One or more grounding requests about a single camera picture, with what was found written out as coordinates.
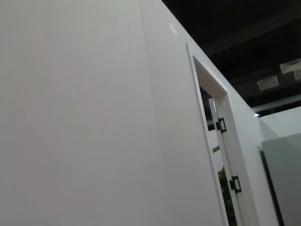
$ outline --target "ceiling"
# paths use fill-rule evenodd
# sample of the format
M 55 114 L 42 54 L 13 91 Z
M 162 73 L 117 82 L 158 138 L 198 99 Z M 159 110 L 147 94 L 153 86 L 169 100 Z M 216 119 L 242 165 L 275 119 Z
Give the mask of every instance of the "ceiling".
M 250 107 L 301 93 L 280 64 L 301 58 L 301 0 L 163 0 Z M 276 76 L 279 86 L 257 82 Z M 261 110 L 267 115 L 301 101 Z

